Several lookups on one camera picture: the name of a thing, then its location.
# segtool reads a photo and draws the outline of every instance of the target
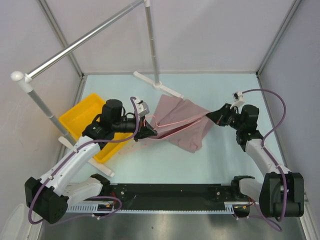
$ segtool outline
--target light blue tabletop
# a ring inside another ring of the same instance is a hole
[[[255,74],[161,74],[160,80],[183,94],[184,99],[210,111],[220,109],[225,103],[233,103],[234,92],[259,88]],[[163,94],[129,74],[89,75],[82,99],[91,93],[105,100],[121,100],[127,112],[133,112],[129,98],[137,96],[148,104],[151,114]],[[262,93],[250,92],[244,98],[246,104],[260,109],[258,129],[265,135],[272,125]],[[115,172],[115,176],[109,179],[112,183],[229,184],[234,176],[251,175],[263,182],[254,161],[237,144],[236,131],[231,127],[214,125],[202,144],[202,149],[196,153],[162,141],[126,155],[116,154],[105,163]],[[266,144],[282,163],[274,134]],[[102,174],[87,163],[73,182],[82,182],[95,173]]]

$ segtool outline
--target pink cloth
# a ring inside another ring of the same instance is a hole
[[[209,112],[190,100],[162,95],[154,113],[155,118],[150,122],[158,135],[140,139],[139,142],[151,145],[166,140],[194,153],[202,147],[202,139],[214,124],[206,117]]]

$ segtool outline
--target yellow bin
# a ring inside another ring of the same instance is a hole
[[[72,134],[75,139],[79,139],[82,136],[82,132],[85,128],[92,123],[96,115],[102,111],[102,106],[106,103],[97,94],[92,93],[87,96],[65,114],[63,114],[59,121],[61,124]],[[121,140],[128,138],[132,133],[116,133],[113,140]],[[97,155],[93,158],[98,163],[105,163],[114,154],[116,154],[127,141],[119,143],[108,143]]]

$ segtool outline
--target white wall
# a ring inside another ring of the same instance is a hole
[[[302,2],[275,54],[264,69],[262,86],[280,94],[287,117],[278,130],[288,166],[300,172],[320,229],[320,1]],[[278,122],[281,103],[268,97]]]
[[[25,181],[31,176],[38,178],[50,169],[59,150],[59,132],[11,81],[10,74],[32,70],[61,47],[36,0],[2,2],[0,30],[1,232],[14,208],[20,203],[26,205]],[[63,59],[32,84],[59,116],[71,107],[78,82],[69,60]]]
[[[47,0],[69,43],[134,0]],[[254,73],[293,0],[151,0],[162,72]],[[143,5],[75,51],[85,72],[152,71]]]

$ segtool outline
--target floor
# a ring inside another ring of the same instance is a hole
[[[236,91],[259,88],[254,74],[161,74],[160,79],[167,87],[183,94],[185,99],[210,111],[232,103],[232,93]],[[119,99],[127,111],[133,110],[129,97],[137,96],[147,102],[151,114],[163,94],[132,75],[89,75],[82,99],[91,93],[105,100]],[[258,129],[266,134],[272,125],[262,94],[248,93],[245,100],[247,104],[259,107]],[[266,143],[282,163],[273,134]],[[237,175],[251,175],[263,181],[253,160],[237,145],[234,129],[213,126],[202,144],[202,149],[189,153],[161,142],[126,155],[116,154],[105,165],[115,172],[110,178],[112,183],[229,184]],[[102,174],[87,164],[73,182],[82,182],[95,173]],[[100,221],[82,217],[56,226],[45,224],[39,239],[305,239],[298,219],[287,218],[281,226],[283,232],[279,233],[262,220],[236,221],[231,215],[122,213]]]

